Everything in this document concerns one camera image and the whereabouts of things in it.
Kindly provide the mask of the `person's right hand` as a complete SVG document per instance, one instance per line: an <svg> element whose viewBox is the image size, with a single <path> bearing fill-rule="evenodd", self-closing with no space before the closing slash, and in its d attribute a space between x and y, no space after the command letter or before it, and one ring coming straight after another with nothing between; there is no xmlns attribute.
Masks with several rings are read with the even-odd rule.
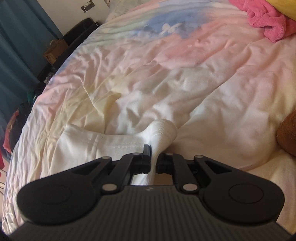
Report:
<svg viewBox="0 0 296 241"><path fill-rule="evenodd" d="M290 113L276 131L276 141L287 153L295 157L296 153L296 116L295 111Z"/></svg>

